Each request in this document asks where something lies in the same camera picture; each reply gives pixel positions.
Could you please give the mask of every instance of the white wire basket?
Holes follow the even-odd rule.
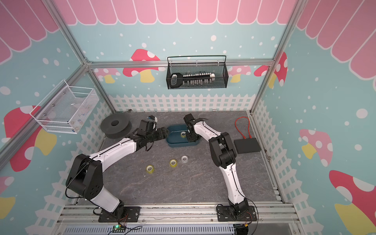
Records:
[[[62,80],[30,115],[48,132],[77,134],[98,101],[93,88],[69,86]]]

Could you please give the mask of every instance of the black wire basket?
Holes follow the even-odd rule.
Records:
[[[226,88],[226,56],[167,57],[168,89]]]

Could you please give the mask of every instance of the key-shaped object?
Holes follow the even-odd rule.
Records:
[[[184,74],[174,73],[171,75],[170,87],[178,88],[181,85],[187,83],[190,85],[204,85],[204,83],[211,83],[215,80],[214,73],[196,73],[196,74]]]

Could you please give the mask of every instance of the wire mesh basket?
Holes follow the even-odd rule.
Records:
[[[62,80],[30,115],[48,132],[77,134],[98,101],[93,88],[69,86]]]
[[[167,57],[168,89],[226,88],[226,56]]]

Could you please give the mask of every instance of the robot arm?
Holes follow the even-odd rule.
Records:
[[[189,142],[197,141],[200,137],[209,142],[212,160],[221,170],[227,186],[231,214],[235,219],[240,218],[248,211],[249,205],[240,187],[236,172],[236,151],[230,135],[214,130],[204,119],[194,119],[192,114],[186,115],[184,121],[188,128],[186,136]]]
[[[147,148],[148,143],[165,139],[167,136],[168,130],[165,127],[156,128],[154,116],[141,120],[139,128],[118,143],[89,156],[78,155],[69,172],[67,188],[100,206],[115,218],[121,219],[124,203],[103,186],[102,173],[128,154],[143,147]]]

